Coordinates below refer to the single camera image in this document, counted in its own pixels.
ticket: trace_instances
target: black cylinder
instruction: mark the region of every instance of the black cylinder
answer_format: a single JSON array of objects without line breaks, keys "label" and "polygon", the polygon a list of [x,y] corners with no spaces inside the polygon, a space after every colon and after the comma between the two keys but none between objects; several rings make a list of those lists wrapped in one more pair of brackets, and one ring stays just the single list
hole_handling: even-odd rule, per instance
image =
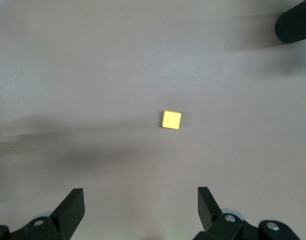
[{"label": "black cylinder", "polygon": [[306,0],[279,17],[275,33],[286,44],[306,39]]}]

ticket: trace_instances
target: yellow cube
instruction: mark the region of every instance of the yellow cube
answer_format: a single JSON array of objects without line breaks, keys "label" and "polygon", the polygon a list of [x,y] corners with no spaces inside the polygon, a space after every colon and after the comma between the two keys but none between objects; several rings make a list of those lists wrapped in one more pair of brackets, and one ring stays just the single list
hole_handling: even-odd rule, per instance
[{"label": "yellow cube", "polygon": [[177,111],[164,110],[162,126],[168,129],[179,129],[181,113]]}]

